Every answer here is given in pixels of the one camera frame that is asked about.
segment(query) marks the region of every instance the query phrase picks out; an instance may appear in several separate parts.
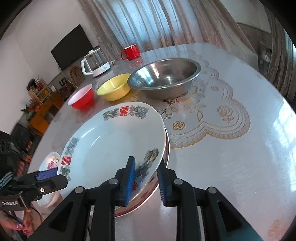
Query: hand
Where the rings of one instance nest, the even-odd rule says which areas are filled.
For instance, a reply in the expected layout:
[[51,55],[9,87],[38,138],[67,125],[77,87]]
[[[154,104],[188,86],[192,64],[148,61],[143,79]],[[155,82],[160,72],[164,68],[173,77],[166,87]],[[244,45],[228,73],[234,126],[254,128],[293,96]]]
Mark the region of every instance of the hand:
[[24,219],[23,219],[24,227],[22,231],[24,235],[26,235],[27,237],[30,237],[34,232],[33,216],[32,216],[31,210],[27,210],[24,213],[25,213]]
[[12,230],[23,230],[23,226],[16,220],[7,217],[3,212],[0,212],[0,224],[3,228]]

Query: black tv screen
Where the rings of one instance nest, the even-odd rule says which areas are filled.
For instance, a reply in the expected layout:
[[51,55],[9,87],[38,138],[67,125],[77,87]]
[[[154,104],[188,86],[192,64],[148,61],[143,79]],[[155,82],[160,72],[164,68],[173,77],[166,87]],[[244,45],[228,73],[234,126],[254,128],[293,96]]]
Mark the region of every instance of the black tv screen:
[[75,60],[88,54],[92,48],[89,39],[79,24],[55,46],[52,55],[59,67],[64,70]]

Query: fingernail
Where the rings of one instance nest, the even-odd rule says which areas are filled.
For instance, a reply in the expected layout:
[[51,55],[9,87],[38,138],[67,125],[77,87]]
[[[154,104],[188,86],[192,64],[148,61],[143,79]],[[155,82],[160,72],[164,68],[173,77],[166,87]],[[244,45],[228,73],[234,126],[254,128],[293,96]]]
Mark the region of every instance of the fingernail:
[[22,230],[22,225],[21,224],[17,224],[17,229]]

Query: white tabletop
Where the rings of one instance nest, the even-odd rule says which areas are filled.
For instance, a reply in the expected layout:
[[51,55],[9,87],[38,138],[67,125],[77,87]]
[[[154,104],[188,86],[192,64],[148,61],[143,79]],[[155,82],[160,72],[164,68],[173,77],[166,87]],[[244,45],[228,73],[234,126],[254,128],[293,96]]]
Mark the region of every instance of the white tabletop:
[[[160,59],[197,61],[202,72],[188,94],[155,101],[131,91],[123,99],[152,105],[163,117],[171,152],[168,168],[197,188],[214,186],[264,240],[280,240],[296,215],[296,116],[280,93],[256,70],[210,44],[156,49],[119,61],[95,86]],[[65,104],[44,134],[29,172],[52,151],[62,153],[74,132],[111,104],[80,112]],[[116,240],[174,240],[176,209],[156,191],[139,209],[116,218]]]

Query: beige curtain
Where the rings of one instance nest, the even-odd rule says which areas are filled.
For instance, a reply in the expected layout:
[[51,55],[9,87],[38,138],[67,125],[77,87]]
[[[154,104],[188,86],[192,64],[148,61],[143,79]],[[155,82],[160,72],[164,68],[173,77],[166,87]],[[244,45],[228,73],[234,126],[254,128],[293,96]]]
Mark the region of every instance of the beige curtain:
[[265,8],[272,34],[272,52],[266,78],[292,103],[296,92],[296,49],[277,18]]
[[132,44],[144,52],[207,42],[258,69],[256,52],[219,0],[78,1],[97,29],[99,44],[107,39],[117,48],[111,50],[114,55]]

